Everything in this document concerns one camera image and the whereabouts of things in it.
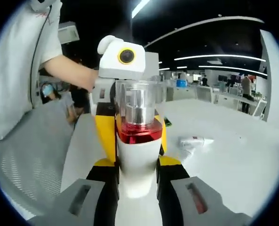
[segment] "white table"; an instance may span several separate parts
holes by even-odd
[[[251,106],[257,106],[258,105],[257,101],[251,101],[251,100],[248,100],[244,97],[236,96],[236,95],[233,95],[233,94],[230,94],[230,93],[223,93],[223,92],[218,92],[218,91],[214,91],[213,93],[214,93],[214,95],[223,95],[223,96],[226,96],[226,97],[229,97],[229,98],[233,98],[235,100],[247,103]]]
[[[279,130],[232,109],[198,100],[167,102],[168,155],[178,136],[213,138],[185,162],[197,176],[222,195],[233,212],[256,214],[279,182]]]
[[[184,165],[222,195],[234,212],[253,216],[279,181],[279,130],[240,112],[199,100],[165,103],[168,155],[177,150],[177,138],[200,135],[214,138],[208,148],[196,150]],[[61,191],[78,178],[86,178],[94,163],[105,158],[91,115],[82,115],[68,149]],[[131,200],[119,187],[120,201],[115,224],[161,226],[156,199],[156,180],[150,193]]]

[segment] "blue container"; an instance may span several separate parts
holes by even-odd
[[[176,81],[176,86],[177,87],[187,87],[187,80],[181,80],[181,79],[178,79]]]

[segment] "black cable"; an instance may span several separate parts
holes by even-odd
[[[39,43],[39,40],[40,40],[40,37],[41,37],[41,34],[42,34],[42,31],[43,31],[43,28],[49,18],[49,15],[50,15],[50,12],[51,12],[51,9],[52,9],[52,5],[50,5],[49,7],[49,13],[44,21],[44,24],[40,30],[40,33],[39,33],[39,37],[38,37],[38,40],[36,42],[36,46],[35,46],[35,51],[34,51],[34,55],[33,55],[33,59],[32,59],[32,65],[31,65],[31,73],[30,73],[30,101],[31,101],[31,104],[32,104],[32,109],[34,109],[34,104],[33,104],[33,98],[32,98],[32,71],[33,71],[33,64],[34,64],[34,59],[35,59],[35,55],[36,55],[36,51],[37,51],[37,47],[38,47],[38,43]]]

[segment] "red liquid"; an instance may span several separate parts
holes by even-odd
[[[163,126],[154,119],[149,125],[133,125],[128,124],[122,118],[122,124],[117,125],[118,135],[125,144],[142,144],[157,140],[162,137]]]

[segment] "yellow camera ring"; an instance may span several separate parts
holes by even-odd
[[[123,65],[131,64],[135,59],[135,52],[130,48],[123,48],[117,55],[119,62]]]

